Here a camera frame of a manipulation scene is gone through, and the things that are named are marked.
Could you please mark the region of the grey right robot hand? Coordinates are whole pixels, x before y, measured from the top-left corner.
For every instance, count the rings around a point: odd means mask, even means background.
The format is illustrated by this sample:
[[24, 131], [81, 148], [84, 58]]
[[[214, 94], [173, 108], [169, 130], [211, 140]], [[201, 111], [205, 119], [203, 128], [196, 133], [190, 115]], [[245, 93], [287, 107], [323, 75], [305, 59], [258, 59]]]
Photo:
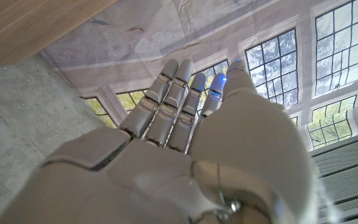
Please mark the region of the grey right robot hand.
[[62, 144], [0, 223], [316, 223], [318, 169], [283, 106], [237, 60], [197, 117], [192, 68], [169, 60], [118, 128]]

